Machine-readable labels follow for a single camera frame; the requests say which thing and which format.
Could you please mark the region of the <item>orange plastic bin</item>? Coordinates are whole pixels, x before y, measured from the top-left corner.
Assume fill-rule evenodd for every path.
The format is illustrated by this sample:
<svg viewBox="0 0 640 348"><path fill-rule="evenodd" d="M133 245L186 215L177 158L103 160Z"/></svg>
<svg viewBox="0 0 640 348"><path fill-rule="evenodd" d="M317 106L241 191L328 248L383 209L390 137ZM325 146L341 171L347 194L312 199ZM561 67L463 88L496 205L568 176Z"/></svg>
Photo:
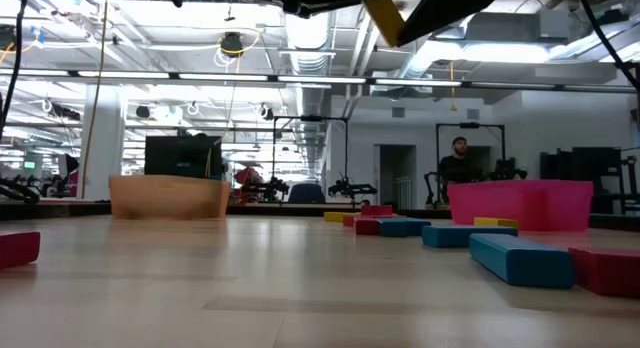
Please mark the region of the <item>orange plastic bin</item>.
<svg viewBox="0 0 640 348"><path fill-rule="evenodd" d="M227 181L170 175L111 176L109 189L117 219L224 218L231 195Z"/></svg>

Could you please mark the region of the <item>red plastic bin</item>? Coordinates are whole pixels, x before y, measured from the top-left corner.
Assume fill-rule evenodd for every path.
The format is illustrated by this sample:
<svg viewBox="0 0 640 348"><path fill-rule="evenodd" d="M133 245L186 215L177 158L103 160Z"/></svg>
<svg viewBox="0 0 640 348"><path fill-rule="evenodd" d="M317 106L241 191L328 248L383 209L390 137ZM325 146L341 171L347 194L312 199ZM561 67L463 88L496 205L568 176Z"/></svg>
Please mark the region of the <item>red plastic bin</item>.
<svg viewBox="0 0 640 348"><path fill-rule="evenodd" d="M571 180L505 180L452 184L452 219L511 219L526 232L584 232L589 226L593 184Z"/></svg>

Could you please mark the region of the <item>blue wooden block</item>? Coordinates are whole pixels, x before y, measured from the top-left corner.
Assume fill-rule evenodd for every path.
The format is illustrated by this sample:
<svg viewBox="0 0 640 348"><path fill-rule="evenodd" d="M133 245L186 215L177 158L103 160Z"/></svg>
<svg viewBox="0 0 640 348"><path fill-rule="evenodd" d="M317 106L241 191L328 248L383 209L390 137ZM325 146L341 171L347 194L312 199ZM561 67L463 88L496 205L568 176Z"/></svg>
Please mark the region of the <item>blue wooden block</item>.
<svg viewBox="0 0 640 348"><path fill-rule="evenodd" d="M422 242L435 248L464 248L472 234L505 234L517 236L518 230L499 226L424 226Z"/></svg>
<svg viewBox="0 0 640 348"><path fill-rule="evenodd" d="M425 219L411 218L407 221L407 235L412 237L421 237L424 227L431 226L431 222Z"/></svg>
<svg viewBox="0 0 640 348"><path fill-rule="evenodd" d="M409 223L400 218L379 218L378 233L382 237L404 238L409 236Z"/></svg>
<svg viewBox="0 0 640 348"><path fill-rule="evenodd" d="M567 250L504 234L474 233L471 257L513 286L571 289L574 268Z"/></svg>

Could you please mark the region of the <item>long overhead light bar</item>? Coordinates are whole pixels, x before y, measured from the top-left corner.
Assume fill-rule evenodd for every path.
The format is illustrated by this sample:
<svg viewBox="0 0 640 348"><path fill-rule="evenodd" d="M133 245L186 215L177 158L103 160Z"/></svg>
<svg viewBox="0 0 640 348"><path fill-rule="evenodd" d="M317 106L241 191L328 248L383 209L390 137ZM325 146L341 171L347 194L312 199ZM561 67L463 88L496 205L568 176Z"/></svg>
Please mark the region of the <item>long overhead light bar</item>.
<svg viewBox="0 0 640 348"><path fill-rule="evenodd" d="M353 85L408 88L455 88L478 90L511 90L511 91L551 91L602 94L635 94L637 90L631 86L619 85L584 85L525 82L486 82L468 80L438 79L404 79L375 77L339 77L339 76L304 76L273 74L237 74L237 73L178 73L178 72L135 72L135 71L90 71L90 70L53 70L53 69L21 69L20 79L51 79L57 81L90 82L102 79L116 84L173 84L173 85L217 85L220 83L240 83L253 85Z"/></svg>

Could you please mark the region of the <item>white column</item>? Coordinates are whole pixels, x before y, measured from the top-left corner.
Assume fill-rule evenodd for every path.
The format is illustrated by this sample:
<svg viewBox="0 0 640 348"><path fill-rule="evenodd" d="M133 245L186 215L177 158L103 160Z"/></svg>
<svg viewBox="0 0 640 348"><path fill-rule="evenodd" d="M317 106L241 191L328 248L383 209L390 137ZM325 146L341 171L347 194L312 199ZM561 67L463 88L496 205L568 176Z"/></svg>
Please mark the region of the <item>white column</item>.
<svg viewBox="0 0 640 348"><path fill-rule="evenodd" d="M109 178L122 170L127 108L122 87L86 86L78 182L82 199L110 199Z"/></svg>

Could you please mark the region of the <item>dark doorway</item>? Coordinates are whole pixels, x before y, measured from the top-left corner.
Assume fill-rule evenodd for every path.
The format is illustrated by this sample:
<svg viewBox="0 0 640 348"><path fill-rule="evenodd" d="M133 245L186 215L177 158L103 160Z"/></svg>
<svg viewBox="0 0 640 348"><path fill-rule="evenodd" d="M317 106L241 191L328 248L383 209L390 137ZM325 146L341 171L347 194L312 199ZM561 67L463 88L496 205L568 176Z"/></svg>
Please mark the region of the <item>dark doorway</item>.
<svg viewBox="0 0 640 348"><path fill-rule="evenodd" d="M488 179L492 168L491 148L489 146L469 146L465 160L468 165L471 182L482 182Z"/></svg>

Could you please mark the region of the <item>black monitor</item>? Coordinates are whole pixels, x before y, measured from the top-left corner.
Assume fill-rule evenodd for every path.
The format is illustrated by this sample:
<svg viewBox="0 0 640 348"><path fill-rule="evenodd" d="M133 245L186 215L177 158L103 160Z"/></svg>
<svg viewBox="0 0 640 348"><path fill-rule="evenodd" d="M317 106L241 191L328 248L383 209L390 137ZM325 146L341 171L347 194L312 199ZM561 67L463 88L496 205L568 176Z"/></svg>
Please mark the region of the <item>black monitor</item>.
<svg viewBox="0 0 640 348"><path fill-rule="evenodd" d="M145 141L145 175L221 180L224 175L218 136L149 136Z"/></svg>

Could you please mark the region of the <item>background black box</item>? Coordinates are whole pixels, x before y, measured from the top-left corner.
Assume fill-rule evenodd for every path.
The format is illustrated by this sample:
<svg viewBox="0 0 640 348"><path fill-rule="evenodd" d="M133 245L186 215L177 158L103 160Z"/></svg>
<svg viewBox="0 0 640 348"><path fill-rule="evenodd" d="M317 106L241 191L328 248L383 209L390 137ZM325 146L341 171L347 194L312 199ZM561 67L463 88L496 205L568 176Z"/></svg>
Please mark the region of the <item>background black box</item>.
<svg viewBox="0 0 640 348"><path fill-rule="evenodd" d="M516 175L516 160L514 158L496 161L493 180L512 180Z"/></svg>

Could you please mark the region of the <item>white radiator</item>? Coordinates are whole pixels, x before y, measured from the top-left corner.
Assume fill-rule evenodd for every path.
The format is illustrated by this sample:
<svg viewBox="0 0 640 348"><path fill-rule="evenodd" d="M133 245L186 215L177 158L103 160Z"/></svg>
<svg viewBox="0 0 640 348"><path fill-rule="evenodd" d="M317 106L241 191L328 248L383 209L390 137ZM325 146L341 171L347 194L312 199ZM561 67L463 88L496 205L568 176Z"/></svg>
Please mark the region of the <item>white radiator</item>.
<svg viewBox="0 0 640 348"><path fill-rule="evenodd" d="M395 180L395 197L400 210L413 208L412 181L409 177L400 177Z"/></svg>

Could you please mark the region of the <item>red background object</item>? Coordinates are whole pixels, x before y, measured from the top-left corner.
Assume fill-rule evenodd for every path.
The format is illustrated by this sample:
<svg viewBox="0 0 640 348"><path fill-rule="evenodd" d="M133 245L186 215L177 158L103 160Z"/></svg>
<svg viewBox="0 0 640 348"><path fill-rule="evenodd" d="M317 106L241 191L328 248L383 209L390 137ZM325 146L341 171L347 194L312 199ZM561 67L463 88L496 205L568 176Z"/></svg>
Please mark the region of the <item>red background object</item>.
<svg viewBox="0 0 640 348"><path fill-rule="evenodd" d="M234 174L234 179L240 187L234 190L234 197L238 205L255 203L260 198L258 185L263 183L261 175L252 167L246 167Z"/></svg>

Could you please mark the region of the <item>dark blue office chair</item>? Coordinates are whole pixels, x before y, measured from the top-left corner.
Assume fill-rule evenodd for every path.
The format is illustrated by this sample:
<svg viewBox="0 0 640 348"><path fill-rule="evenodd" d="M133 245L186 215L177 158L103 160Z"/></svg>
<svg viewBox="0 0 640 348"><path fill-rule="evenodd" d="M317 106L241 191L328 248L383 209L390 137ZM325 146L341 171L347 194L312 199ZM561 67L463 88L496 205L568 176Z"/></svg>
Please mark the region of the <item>dark blue office chair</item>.
<svg viewBox="0 0 640 348"><path fill-rule="evenodd" d="M325 204L326 198L320 185L299 183L291 187L287 202L294 204Z"/></svg>

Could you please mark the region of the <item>black cabinet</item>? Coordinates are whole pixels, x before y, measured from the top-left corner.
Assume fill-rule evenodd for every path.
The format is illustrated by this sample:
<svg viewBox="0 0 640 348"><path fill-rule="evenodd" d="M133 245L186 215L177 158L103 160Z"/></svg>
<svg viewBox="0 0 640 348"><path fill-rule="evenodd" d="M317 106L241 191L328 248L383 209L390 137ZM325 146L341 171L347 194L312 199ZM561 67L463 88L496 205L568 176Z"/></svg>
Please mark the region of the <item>black cabinet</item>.
<svg viewBox="0 0 640 348"><path fill-rule="evenodd" d="M587 181L593 185L591 212L613 214L620 205L622 163L614 147L573 147L569 151L542 152L541 179Z"/></svg>

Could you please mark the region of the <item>black stand with yellow part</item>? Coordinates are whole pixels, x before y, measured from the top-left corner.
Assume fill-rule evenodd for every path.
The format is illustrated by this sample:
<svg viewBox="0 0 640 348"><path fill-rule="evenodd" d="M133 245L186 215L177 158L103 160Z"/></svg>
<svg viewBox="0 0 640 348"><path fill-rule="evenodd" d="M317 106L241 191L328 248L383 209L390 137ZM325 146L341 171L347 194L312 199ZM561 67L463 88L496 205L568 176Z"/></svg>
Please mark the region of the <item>black stand with yellow part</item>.
<svg viewBox="0 0 640 348"><path fill-rule="evenodd" d="M638 160L635 156L627 156L621 161L620 204L623 215L640 214L640 187L636 174Z"/></svg>

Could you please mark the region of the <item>wide silver ventilation duct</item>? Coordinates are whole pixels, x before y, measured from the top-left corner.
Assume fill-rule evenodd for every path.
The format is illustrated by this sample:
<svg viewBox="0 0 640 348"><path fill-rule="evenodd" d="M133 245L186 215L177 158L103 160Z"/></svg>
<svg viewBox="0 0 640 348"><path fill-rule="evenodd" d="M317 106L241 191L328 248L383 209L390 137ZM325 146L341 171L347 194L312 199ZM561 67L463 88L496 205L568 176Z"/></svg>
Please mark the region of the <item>wide silver ventilation duct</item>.
<svg viewBox="0 0 640 348"><path fill-rule="evenodd" d="M330 15L322 13L304 19L295 15L285 16L288 48L296 50L289 59L293 75L325 76L329 72L330 57L324 52L329 47ZM296 87L297 115L328 116L328 88ZM301 133L296 141L303 145L305 155L311 159L317 155L319 134L325 126L319 122L297 121Z"/></svg>

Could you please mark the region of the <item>slanted silver ventilation duct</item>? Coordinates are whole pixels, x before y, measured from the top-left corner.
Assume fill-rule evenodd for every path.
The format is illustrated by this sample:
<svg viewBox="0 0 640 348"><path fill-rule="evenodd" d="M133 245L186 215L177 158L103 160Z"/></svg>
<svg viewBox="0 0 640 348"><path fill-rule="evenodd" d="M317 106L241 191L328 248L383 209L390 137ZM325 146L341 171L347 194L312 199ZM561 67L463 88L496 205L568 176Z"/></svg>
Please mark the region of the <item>slanted silver ventilation duct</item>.
<svg viewBox="0 0 640 348"><path fill-rule="evenodd" d="M433 37L438 33L442 33L450 29L453 26L459 26L459 24L466 18L456 21L455 23L452 23L451 25L446 26L431 34L416 39L422 40L422 42L418 44L417 50L410 58L409 62L401 68L400 72L397 74L397 77L421 77L433 62L442 59L455 59L455 56L460 53L460 47L455 43L433 40Z"/></svg>

